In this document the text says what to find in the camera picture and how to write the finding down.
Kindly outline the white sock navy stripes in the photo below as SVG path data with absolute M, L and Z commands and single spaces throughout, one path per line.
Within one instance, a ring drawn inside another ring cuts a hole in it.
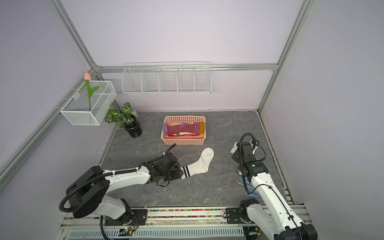
M 251 147 L 252 147 L 252 150 L 253 150 L 252 153 L 253 153 L 253 155 L 254 155 L 256 149 L 258 148 L 258 145 L 254 146 L 254 144 L 253 144 L 252 142 L 249 142 L 249 143 L 250 143 L 250 145 L 251 145 Z M 237 150 L 238 150 L 238 143 L 235 142 L 233 148 L 232 148 L 231 151 L 230 151 L 230 153 L 231 153 L 231 154 L 235 154 Z

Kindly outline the plain white sock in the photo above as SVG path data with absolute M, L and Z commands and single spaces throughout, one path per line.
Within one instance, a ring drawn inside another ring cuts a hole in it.
M 182 179 L 191 177 L 193 175 L 203 174 L 209 170 L 210 163 L 214 158 L 214 150 L 212 148 L 205 148 L 200 158 L 190 165 L 184 166 L 181 168 L 182 170 Z

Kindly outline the purple striped sock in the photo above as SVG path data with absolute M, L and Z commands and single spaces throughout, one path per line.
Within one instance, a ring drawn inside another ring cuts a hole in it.
M 180 133 L 201 135 L 205 132 L 205 123 L 182 123 L 180 125 L 175 126 L 171 126 L 167 123 L 164 123 L 163 130 L 167 135 L 177 135 Z

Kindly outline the red christmas sock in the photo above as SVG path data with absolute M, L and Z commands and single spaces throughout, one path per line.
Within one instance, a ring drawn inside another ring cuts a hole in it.
M 186 133 L 186 134 L 176 134 L 176 135 L 167 135 L 168 138 L 200 138 L 200 134 L 191 134 L 191 133 Z

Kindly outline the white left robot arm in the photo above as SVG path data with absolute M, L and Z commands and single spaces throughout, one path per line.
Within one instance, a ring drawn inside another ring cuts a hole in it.
M 72 213 L 76 219 L 95 214 L 120 226 L 139 224 L 140 220 L 125 199 L 114 199 L 107 193 L 133 185 L 159 185 L 160 181 L 168 184 L 189 175 L 189 169 L 181 167 L 171 153 L 134 169 L 107 171 L 94 166 L 67 188 L 59 210 Z

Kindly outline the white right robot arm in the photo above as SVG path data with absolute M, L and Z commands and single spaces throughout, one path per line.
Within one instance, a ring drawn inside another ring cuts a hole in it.
M 270 212 L 267 213 L 258 200 L 246 199 L 239 205 L 240 220 L 256 224 L 262 231 L 261 239 L 317 240 L 315 227 L 305 224 L 294 212 L 278 191 L 267 167 L 262 161 L 256 160 L 255 148 L 251 143 L 235 143 L 231 153 L 233 160 L 239 164 L 238 172 L 241 173 L 247 194 L 251 193 L 247 186 L 250 183 Z

